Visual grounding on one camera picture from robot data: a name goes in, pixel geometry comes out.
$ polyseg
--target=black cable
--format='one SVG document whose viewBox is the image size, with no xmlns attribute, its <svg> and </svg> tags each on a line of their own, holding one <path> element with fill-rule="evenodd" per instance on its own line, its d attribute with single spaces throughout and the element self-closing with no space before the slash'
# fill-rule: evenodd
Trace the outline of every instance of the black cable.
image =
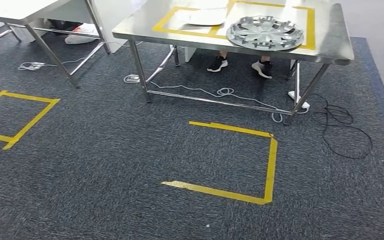
<svg viewBox="0 0 384 240">
<path fill-rule="evenodd" d="M 370 152 L 372 151 L 373 149 L 373 141 L 372 141 L 372 138 L 363 130 L 361 130 L 360 128 L 358 127 L 354 127 L 354 126 L 350 126 L 351 124 L 354 123 L 354 118 L 353 116 L 350 114 L 350 112 L 341 107 L 341 106 L 337 106 L 337 105 L 332 105 L 332 104 L 329 104 L 328 100 L 326 100 L 326 98 L 322 97 L 321 95 L 317 94 L 317 93 L 312 93 L 311 95 L 315 95 L 315 96 L 318 96 L 319 98 L 323 99 L 324 102 L 326 103 L 325 107 L 323 108 L 324 111 L 317 111 L 317 112 L 314 112 L 312 115 L 311 115 L 311 118 L 316 121 L 317 123 L 319 123 L 320 125 L 323 125 L 324 126 L 324 129 L 323 129 L 323 132 L 321 134 L 324 142 L 326 143 L 326 145 L 329 147 L 329 149 L 334 152 L 335 154 L 339 155 L 339 156 L 342 156 L 344 158 L 347 158 L 347 159 L 363 159 L 365 158 L 367 155 L 370 154 Z M 321 120 L 318 120 L 315 118 L 315 116 L 317 115 L 321 115 L 321 116 L 324 116 L 324 122 L 322 122 Z M 331 124 L 329 123 L 329 119 L 330 117 L 337 121 L 338 123 L 340 124 Z M 364 135 L 367 136 L 369 142 L 370 142 L 370 146 L 369 146 L 369 149 L 367 152 L 363 153 L 361 156 L 359 157 L 354 157 L 354 156 L 347 156 L 347 155 L 343 155 L 337 151 L 335 151 L 332 146 L 329 144 L 329 142 L 326 140 L 326 131 L 328 130 L 329 127 L 335 127 L 335 128 L 350 128 L 350 129 L 355 129 L 355 130 L 358 130 L 360 132 L 362 132 Z"/>
</svg>

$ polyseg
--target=shoe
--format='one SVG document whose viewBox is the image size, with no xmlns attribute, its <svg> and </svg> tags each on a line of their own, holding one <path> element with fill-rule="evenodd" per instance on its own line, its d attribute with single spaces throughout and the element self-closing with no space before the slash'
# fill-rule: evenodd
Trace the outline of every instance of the shoe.
<svg viewBox="0 0 384 240">
<path fill-rule="evenodd" d="M 207 68 L 206 70 L 208 72 L 217 73 L 222 70 L 222 68 L 228 66 L 228 60 L 222 56 L 217 56 L 214 60 L 214 62 Z"/>
<path fill-rule="evenodd" d="M 272 64 L 269 61 L 254 62 L 251 68 L 258 72 L 258 75 L 265 79 L 272 79 Z"/>
</svg>

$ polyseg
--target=person's leg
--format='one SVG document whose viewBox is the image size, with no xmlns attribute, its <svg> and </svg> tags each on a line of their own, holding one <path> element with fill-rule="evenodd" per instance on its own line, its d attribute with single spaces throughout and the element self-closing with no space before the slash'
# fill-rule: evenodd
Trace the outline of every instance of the person's leg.
<svg viewBox="0 0 384 240">
<path fill-rule="evenodd" d="M 261 56 L 260 60 L 251 65 L 252 69 L 258 72 L 263 78 L 272 79 L 272 63 L 269 56 Z"/>
<path fill-rule="evenodd" d="M 222 68 L 228 66 L 228 52 L 227 51 L 219 51 L 217 57 L 214 62 L 206 69 L 209 72 L 220 72 Z"/>
</svg>

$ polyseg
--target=metal table frame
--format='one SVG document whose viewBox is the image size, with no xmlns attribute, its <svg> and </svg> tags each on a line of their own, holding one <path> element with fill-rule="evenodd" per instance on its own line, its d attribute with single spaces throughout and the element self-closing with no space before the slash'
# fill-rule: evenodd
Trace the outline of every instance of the metal table frame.
<svg viewBox="0 0 384 240">
<path fill-rule="evenodd" d="M 14 37 L 21 42 L 21 39 L 14 33 L 13 28 L 24 28 L 27 29 L 28 32 L 33 36 L 33 38 L 37 41 L 37 43 L 42 47 L 42 49 L 46 52 L 46 54 L 52 59 L 55 65 L 61 70 L 62 74 L 68 79 L 68 81 L 76 88 L 79 88 L 79 80 L 73 77 L 73 75 L 103 46 L 105 49 L 105 52 L 107 54 L 110 54 L 110 48 L 108 46 L 108 43 L 106 42 L 104 35 L 102 33 L 101 27 L 98 23 L 97 17 L 95 15 L 95 12 L 92 8 L 90 0 L 84 0 L 86 3 L 87 10 L 90 14 L 90 17 L 92 18 L 93 24 L 96 27 L 96 30 L 98 32 L 98 35 L 92 35 L 92 34 L 86 34 L 86 33 L 80 33 L 80 32 L 74 32 L 74 31 L 64 31 L 64 30 L 56 30 L 56 29 L 48 29 L 48 28 L 38 28 L 38 27 L 32 27 L 29 23 L 25 25 L 20 24 L 12 24 L 12 23 L 5 23 L 6 27 L 8 28 L 4 32 L 0 34 L 0 38 L 3 36 L 12 33 Z M 36 31 L 45 31 L 45 32 L 54 32 L 54 33 L 63 33 L 63 34 L 71 34 L 71 35 L 78 35 L 78 36 L 84 36 L 84 37 L 90 37 L 90 38 L 96 38 L 99 39 L 100 42 L 98 45 L 85 57 L 83 61 L 81 61 L 78 66 L 69 72 L 66 67 L 62 64 L 61 60 L 55 55 L 55 53 L 52 51 L 52 49 L 46 44 L 46 42 L 42 39 L 42 37 L 36 32 Z"/>
<path fill-rule="evenodd" d="M 317 83 L 320 81 L 320 79 L 323 77 L 326 70 L 330 66 L 330 64 L 328 64 L 328 63 L 324 63 L 321 66 L 321 68 L 319 69 L 317 74 L 314 76 L 314 78 L 312 79 L 312 81 L 310 82 L 308 87 L 305 89 L 301 98 L 295 97 L 294 107 L 291 111 L 276 110 L 276 109 L 271 109 L 271 108 L 261 107 L 261 106 L 253 106 L 253 105 L 232 103 L 232 102 L 226 102 L 226 101 L 212 100 L 212 99 L 203 98 L 203 97 L 195 97 L 195 96 L 168 93 L 168 92 L 163 92 L 163 91 L 149 90 L 148 84 L 152 81 L 153 78 L 155 78 L 155 76 L 157 76 L 158 73 L 160 73 L 165 68 L 165 66 L 167 65 L 167 62 L 169 61 L 171 56 L 174 55 L 175 65 L 180 66 L 178 47 L 175 45 L 169 45 L 170 51 L 169 51 L 168 55 L 165 57 L 165 59 L 162 61 L 162 63 L 159 65 L 159 67 L 151 74 L 151 76 L 146 78 L 145 74 L 144 74 L 144 70 L 142 68 L 141 58 L 139 57 L 138 48 L 136 47 L 136 41 L 135 40 L 129 40 L 128 42 L 130 45 L 130 51 L 131 51 L 133 58 L 134 58 L 134 64 L 136 66 L 137 74 L 139 75 L 139 78 L 140 78 L 140 84 L 141 84 L 141 87 L 143 90 L 143 94 L 145 96 L 147 103 L 152 102 L 150 94 L 155 94 L 155 95 L 168 96 L 168 97 L 181 98 L 181 99 L 189 99 L 189 100 L 195 100 L 195 101 L 201 101 L 201 102 L 207 102 L 207 103 L 222 104 L 222 105 L 226 105 L 226 106 L 240 107 L 240 108 L 246 108 L 246 109 L 271 112 L 271 113 L 276 113 L 276 114 L 288 115 L 288 118 L 283 122 L 286 125 L 289 125 L 293 121 L 298 110 L 301 108 L 301 106 L 309 98 L 310 94 L 313 92 Z M 289 73 L 287 75 L 287 79 L 294 78 L 294 83 L 295 83 L 294 84 L 294 94 L 295 94 L 295 96 L 300 95 L 300 65 L 301 65 L 301 61 L 295 60 L 294 63 L 291 65 L 291 67 L 289 69 Z"/>
</svg>

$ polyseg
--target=gray carpet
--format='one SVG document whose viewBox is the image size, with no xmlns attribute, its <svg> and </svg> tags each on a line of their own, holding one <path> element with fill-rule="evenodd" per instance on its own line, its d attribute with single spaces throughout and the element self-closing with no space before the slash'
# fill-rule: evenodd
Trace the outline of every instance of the gray carpet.
<svg viewBox="0 0 384 240">
<path fill-rule="evenodd" d="M 63 61 L 95 46 L 68 46 L 51 34 L 45 39 Z M 353 126 L 371 136 L 373 150 L 359 160 L 335 155 L 323 142 L 323 127 L 311 119 L 324 106 L 316 97 L 309 100 L 311 111 L 289 126 L 266 112 L 164 96 L 146 104 L 137 84 L 123 83 L 135 73 L 128 48 L 96 54 L 79 72 L 81 89 L 74 89 L 54 67 L 18 71 L 23 62 L 49 60 L 35 43 L 1 39 L 0 91 L 61 101 L 10 150 L 0 142 L 0 239 L 384 240 L 384 105 L 367 70 L 367 43 L 352 41 L 356 61 L 330 68 L 316 92 L 347 108 Z M 138 48 L 148 75 L 168 50 L 152 43 Z M 250 68 L 255 56 L 231 54 L 228 68 L 206 72 L 214 54 L 200 50 L 180 67 L 171 61 L 155 82 L 213 92 L 230 87 L 239 96 L 292 106 L 287 61 L 273 60 L 274 80 L 268 81 Z M 316 67 L 302 64 L 304 86 Z M 13 134 L 41 107 L 2 99 L 0 134 Z M 160 184 L 177 180 L 263 195 L 268 140 L 190 120 L 273 133 L 279 142 L 273 202 L 257 205 Z M 348 155 L 368 144 L 356 131 L 332 128 L 326 138 Z"/>
</svg>

